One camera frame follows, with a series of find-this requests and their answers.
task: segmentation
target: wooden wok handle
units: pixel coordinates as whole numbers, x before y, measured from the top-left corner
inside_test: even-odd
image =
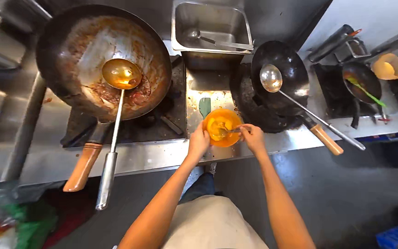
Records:
[[[331,139],[322,129],[320,124],[315,125],[310,131],[335,155],[339,156],[343,153],[343,149]]]
[[[82,155],[73,169],[73,173],[62,189],[64,192],[76,192],[85,187],[88,174],[101,152],[102,144],[85,143]]]

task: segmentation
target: black pan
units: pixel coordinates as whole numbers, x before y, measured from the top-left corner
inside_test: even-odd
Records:
[[[85,5],[53,17],[36,48],[42,77],[65,103],[98,119],[84,146],[65,191],[78,191],[102,148],[102,139],[115,120],[120,90],[102,77],[102,65],[123,58],[136,64],[143,80],[126,91],[122,120],[142,116],[164,98],[171,83],[171,61],[157,33],[137,16],[103,5]]]
[[[301,105],[307,105],[310,82],[301,58],[286,44],[279,41],[265,42],[257,48],[251,63],[252,86],[263,103],[280,116],[297,116],[305,126],[334,154],[343,152],[307,113],[281,93],[270,93],[263,88],[259,72],[263,65],[275,65],[282,74],[281,90]]]
[[[379,100],[382,97],[382,86],[380,85],[380,81],[377,76],[375,76],[374,72],[371,71],[371,69],[369,69],[366,65],[358,62],[348,62],[343,65],[342,76],[346,88],[348,88],[348,91],[355,97],[355,112],[352,118],[351,127],[357,129],[360,116],[359,102],[363,102],[366,104],[375,104],[375,101],[368,97],[368,95],[366,95],[366,93],[363,92],[360,88],[349,82],[346,78],[353,77],[365,90],[367,90],[368,93],[370,93]]]

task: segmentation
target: metal sink basin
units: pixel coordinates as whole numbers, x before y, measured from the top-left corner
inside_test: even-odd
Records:
[[[216,46],[201,39],[187,40],[185,31],[192,27],[198,28],[202,37],[215,41],[252,45],[250,28],[242,10],[175,0],[172,12],[172,46],[177,51],[251,54],[248,50]]]

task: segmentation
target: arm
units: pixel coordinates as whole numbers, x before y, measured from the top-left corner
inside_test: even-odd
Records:
[[[248,132],[246,127],[250,127],[251,132]],[[268,157],[263,141],[263,131],[251,124],[243,124],[241,131],[248,148],[260,164],[267,197],[268,215],[277,246],[280,249],[316,248],[299,211],[294,206]]]
[[[210,136],[206,131],[202,131],[201,122],[191,134],[188,154],[184,161],[131,224],[119,243],[119,249],[161,246],[185,182],[209,145]]]

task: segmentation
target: jeans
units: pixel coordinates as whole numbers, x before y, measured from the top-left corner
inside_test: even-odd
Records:
[[[203,173],[185,192],[178,204],[193,201],[204,195],[214,195],[214,177],[212,173]]]

